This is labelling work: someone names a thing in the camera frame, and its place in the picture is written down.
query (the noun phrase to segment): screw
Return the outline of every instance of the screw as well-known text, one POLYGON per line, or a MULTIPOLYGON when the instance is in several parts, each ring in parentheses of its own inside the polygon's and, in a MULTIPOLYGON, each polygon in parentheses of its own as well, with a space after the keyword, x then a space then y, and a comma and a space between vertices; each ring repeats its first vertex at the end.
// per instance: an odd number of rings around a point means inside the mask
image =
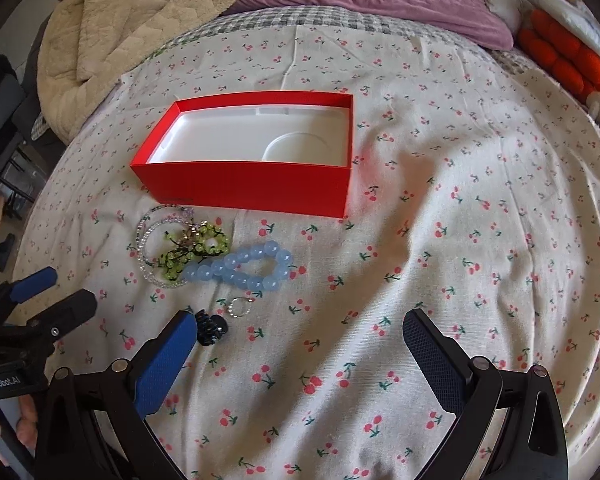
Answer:
POLYGON ((534 366, 534 373, 538 376, 538 377, 546 377, 547 376, 547 371, 546 368, 541 366, 541 365, 536 365, 534 366))
POLYGON ((473 363, 478 370, 487 370, 491 365, 491 362, 485 357, 474 357, 473 363))
POLYGON ((69 368, 58 368, 54 374, 54 377, 60 381, 67 377, 67 375, 69 375, 69 368))
POLYGON ((111 369, 116 373, 124 372, 127 366, 128 361, 126 359, 116 359, 111 363, 111 369))

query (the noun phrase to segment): open box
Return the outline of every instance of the open box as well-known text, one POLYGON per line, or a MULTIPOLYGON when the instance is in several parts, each ring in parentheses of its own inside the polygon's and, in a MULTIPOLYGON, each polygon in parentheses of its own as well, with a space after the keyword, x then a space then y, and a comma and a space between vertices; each ring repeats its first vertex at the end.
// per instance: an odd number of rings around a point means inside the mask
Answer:
POLYGON ((131 161, 156 200, 342 218, 353 96, 261 91, 176 101, 131 161))

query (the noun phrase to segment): beige quilt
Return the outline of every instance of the beige quilt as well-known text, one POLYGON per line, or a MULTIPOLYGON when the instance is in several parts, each ring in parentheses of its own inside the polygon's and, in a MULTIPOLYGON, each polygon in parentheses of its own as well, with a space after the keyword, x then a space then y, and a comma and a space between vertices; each ring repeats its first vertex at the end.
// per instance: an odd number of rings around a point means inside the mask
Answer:
POLYGON ((62 0, 38 57, 38 95, 47 123, 69 144, 123 73, 234 1, 62 0))

